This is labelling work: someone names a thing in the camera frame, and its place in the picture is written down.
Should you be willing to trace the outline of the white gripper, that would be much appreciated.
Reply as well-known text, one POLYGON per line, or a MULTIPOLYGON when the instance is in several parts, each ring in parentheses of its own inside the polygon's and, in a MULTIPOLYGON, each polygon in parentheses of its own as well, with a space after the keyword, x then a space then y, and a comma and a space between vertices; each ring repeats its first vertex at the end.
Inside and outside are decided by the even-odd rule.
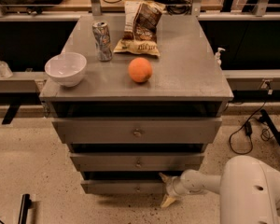
POLYGON ((163 196, 161 208, 169 207, 176 201, 176 198, 184 194, 183 186, 181 185, 179 176, 168 176, 159 173, 161 180, 165 183, 166 194, 163 196))

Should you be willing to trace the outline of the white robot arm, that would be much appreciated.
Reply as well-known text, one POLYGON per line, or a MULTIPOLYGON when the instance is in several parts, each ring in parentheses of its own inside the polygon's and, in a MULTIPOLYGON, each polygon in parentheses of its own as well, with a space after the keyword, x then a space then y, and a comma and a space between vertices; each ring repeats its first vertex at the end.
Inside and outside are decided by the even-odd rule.
POLYGON ((186 170, 180 176, 162 174, 167 207, 186 195, 211 191, 219 195, 221 224, 279 224, 280 172, 258 159, 236 156, 221 175, 186 170))

